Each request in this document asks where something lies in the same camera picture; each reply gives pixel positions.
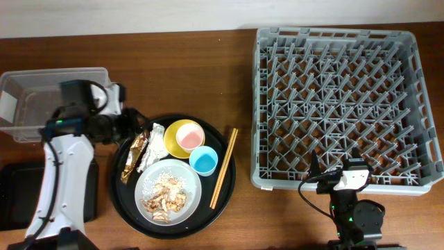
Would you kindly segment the gold snack wrapper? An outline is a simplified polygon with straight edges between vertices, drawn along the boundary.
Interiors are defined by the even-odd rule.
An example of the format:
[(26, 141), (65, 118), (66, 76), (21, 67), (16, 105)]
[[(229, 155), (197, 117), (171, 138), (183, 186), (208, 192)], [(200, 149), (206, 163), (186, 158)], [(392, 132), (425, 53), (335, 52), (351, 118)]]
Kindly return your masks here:
[(144, 130), (142, 133), (137, 135), (133, 140), (128, 157), (126, 160), (126, 165), (121, 173), (121, 182), (126, 184), (128, 179), (133, 172), (136, 162), (138, 161), (142, 151), (145, 149), (148, 143), (148, 131)]

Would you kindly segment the blue cup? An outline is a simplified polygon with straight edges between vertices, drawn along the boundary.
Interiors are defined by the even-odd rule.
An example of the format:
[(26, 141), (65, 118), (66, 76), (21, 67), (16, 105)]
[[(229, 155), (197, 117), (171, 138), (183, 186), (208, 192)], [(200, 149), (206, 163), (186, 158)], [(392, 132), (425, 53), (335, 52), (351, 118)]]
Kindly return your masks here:
[(217, 152), (208, 146), (200, 146), (194, 149), (189, 157), (190, 166), (201, 176), (211, 176), (218, 164)]

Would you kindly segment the pink cup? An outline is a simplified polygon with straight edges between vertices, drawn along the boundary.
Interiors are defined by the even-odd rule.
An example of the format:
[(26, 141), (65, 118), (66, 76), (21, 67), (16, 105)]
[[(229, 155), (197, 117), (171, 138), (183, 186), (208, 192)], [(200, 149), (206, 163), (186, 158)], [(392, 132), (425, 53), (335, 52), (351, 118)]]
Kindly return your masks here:
[(205, 133), (195, 123), (183, 124), (176, 133), (176, 142), (187, 153), (191, 153), (197, 147), (203, 146)]

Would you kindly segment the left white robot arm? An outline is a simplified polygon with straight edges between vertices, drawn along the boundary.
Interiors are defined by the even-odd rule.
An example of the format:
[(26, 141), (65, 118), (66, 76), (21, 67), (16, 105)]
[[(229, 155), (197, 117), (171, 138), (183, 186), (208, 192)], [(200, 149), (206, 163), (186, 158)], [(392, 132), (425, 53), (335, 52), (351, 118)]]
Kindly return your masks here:
[(95, 144), (134, 138), (149, 120), (123, 106), (126, 89), (89, 80), (60, 83), (62, 105), (39, 130), (45, 166), (39, 200), (24, 241), (9, 249), (95, 249), (84, 222), (87, 174)]

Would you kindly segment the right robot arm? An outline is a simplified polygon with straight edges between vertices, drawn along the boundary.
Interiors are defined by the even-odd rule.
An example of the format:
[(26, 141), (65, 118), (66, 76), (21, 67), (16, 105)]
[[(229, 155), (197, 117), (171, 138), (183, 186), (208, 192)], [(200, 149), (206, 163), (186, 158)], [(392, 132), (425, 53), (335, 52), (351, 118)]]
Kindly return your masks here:
[(330, 196), (329, 213), (336, 226), (338, 239), (327, 243), (329, 249), (376, 249), (382, 238), (385, 207), (368, 199), (359, 200), (357, 193), (364, 190), (373, 168), (352, 149), (351, 156), (340, 169), (322, 173), (318, 157), (311, 153), (308, 183), (316, 184), (317, 194)]

